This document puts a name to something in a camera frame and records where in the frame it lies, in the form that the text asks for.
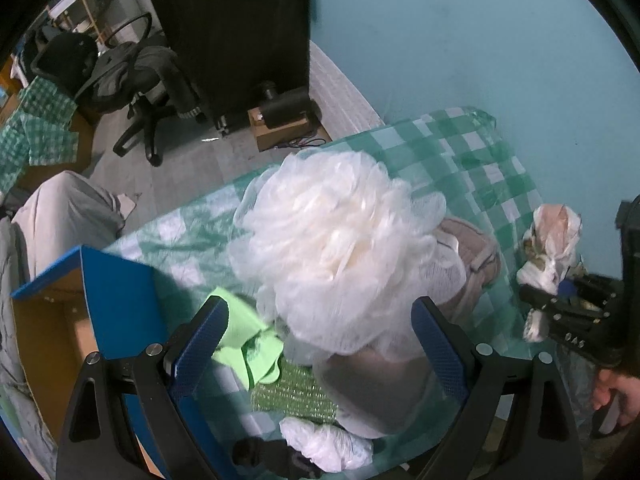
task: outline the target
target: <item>chair wheel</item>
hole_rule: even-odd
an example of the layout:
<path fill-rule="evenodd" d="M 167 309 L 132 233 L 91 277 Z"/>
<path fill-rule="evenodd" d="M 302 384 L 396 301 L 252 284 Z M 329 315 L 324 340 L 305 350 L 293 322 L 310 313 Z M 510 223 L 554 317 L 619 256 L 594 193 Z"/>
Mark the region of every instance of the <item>chair wheel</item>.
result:
<path fill-rule="evenodd" d="M 154 168 L 157 168 L 158 166 L 160 166 L 160 164 L 162 164 L 162 159 L 157 153 L 154 153 L 153 155 L 148 157 L 148 161 L 149 164 L 151 164 Z"/>

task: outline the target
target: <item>blue gripper pad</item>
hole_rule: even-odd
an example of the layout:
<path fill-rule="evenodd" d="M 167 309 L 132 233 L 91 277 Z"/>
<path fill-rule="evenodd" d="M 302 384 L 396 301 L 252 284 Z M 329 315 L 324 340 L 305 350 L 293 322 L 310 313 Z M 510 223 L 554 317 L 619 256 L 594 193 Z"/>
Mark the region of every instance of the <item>blue gripper pad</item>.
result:
<path fill-rule="evenodd" d="M 174 383 L 169 390 L 174 402 L 193 395 L 202 373 L 211 362 L 213 352 L 225 334 L 229 320 L 226 301 L 217 296 L 211 296 L 207 302 L 209 301 L 215 301 L 215 306 L 174 363 Z"/>
<path fill-rule="evenodd" d="M 440 329 L 438 321 L 422 300 L 414 301 L 411 324 L 444 391 L 460 404 L 464 404 L 469 396 L 465 367 L 446 334 Z"/>

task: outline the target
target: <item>chair backrest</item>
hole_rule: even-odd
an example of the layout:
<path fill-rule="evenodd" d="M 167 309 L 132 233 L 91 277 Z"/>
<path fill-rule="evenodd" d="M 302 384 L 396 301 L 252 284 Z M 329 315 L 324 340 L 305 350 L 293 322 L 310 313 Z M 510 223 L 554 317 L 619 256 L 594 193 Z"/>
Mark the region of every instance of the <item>chair backrest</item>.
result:
<path fill-rule="evenodd" d="M 91 76 L 97 59 L 98 47 L 90 36 L 62 32 L 36 56 L 31 70 L 73 98 Z"/>

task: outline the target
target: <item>metal bolt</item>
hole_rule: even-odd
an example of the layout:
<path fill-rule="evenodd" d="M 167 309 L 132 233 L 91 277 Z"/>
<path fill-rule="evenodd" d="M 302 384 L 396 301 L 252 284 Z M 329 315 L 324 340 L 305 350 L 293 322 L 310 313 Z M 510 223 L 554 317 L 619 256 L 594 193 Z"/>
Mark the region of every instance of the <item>metal bolt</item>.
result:
<path fill-rule="evenodd" d="M 160 343 L 151 343 L 148 347 L 145 348 L 145 353 L 149 357 L 158 355 L 161 351 L 162 351 L 162 345 Z"/>
<path fill-rule="evenodd" d="M 538 354 L 538 359 L 540 359 L 545 365 L 549 365 L 554 361 L 551 354 L 548 354 L 547 352 L 540 352 Z"/>
<path fill-rule="evenodd" d="M 487 343 L 480 343 L 478 346 L 476 346 L 476 351 L 480 355 L 491 355 L 492 353 L 494 353 L 494 349 L 491 348 L 491 345 L 488 345 Z"/>
<path fill-rule="evenodd" d="M 88 365 L 95 365 L 100 360 L 100 352 L 91 352 L 85 360 Z"/>

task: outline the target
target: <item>blue cardboard box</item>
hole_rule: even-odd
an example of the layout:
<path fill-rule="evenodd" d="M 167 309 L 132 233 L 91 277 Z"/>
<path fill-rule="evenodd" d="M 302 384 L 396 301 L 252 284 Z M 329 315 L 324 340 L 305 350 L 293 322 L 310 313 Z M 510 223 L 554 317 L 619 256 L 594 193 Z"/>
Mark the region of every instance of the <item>blue cardboard box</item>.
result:
<path fill-rule="evenodd" d="M 151 267 L 82 246 L 12 294 L 20 360 L 44 423 L 57 442 L 89 353 L 99 350 L 107 359 L 130 357 L 151 343 L 167 340 L 153 273 Z M 138 398 L 126 396 L 126 405 L 136 436 L 167 477 Z M 238 478 L 193 399 L 181 400 L 180 414 L 221 476 Z"/>

